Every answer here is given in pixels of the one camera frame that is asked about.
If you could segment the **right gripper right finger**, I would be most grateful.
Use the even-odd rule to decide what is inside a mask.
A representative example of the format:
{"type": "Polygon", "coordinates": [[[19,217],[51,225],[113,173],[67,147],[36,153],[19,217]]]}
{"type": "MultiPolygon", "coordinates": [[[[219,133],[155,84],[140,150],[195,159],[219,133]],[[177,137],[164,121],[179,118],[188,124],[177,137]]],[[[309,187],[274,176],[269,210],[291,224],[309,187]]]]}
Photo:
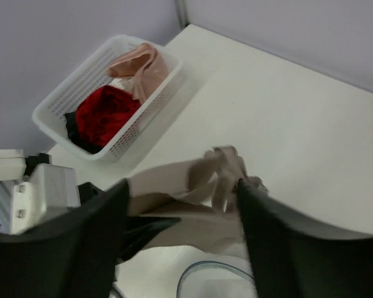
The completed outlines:
{"type": "Polygon", "coordinates": [[[239,180],[258,297],[373,297],[373,235],[313,219],[239,180]]]}

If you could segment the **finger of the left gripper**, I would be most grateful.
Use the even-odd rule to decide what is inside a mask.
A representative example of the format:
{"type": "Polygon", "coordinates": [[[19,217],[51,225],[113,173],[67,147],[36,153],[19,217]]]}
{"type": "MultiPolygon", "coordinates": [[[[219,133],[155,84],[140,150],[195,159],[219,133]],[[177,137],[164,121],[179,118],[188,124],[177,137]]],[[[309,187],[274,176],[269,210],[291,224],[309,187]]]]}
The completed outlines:
{"type": "Polygon", "coordinates": [[[121,261],[128,261],[159,233],[181,221],[178,217],[128,217],[121,245],[121,261]]]}

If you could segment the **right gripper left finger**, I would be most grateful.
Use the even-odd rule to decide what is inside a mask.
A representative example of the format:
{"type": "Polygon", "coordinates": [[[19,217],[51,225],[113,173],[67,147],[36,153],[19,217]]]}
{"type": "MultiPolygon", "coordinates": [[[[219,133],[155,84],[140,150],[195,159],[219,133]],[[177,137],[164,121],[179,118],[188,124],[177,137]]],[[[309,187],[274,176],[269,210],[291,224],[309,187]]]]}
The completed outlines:
{"type": "Polygon", "coordinates": [[[0,233],[0,297],[109,297],[128,202],[122,180],[22,234],[0,233]]]}

